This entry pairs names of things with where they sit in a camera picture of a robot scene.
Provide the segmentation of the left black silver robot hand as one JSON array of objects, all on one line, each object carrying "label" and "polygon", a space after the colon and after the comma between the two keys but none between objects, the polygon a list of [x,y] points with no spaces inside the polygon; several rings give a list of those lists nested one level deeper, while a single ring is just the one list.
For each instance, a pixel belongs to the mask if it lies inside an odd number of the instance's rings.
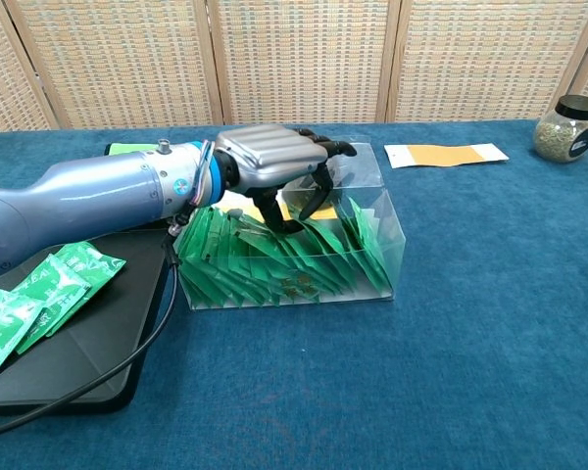
[{"label": "left black silver robot hand", "polygon": [[[334,156],[355,157],[352,144],[318,135],[309,128],[259,124],[222,131],[214,143],[221,189],[250,198],[274,233],[293,234],[325,202],[334,187],[327,162]],[[277,192],[300,177],[316,183],[314,195],[296,220],[283,217]]]}]

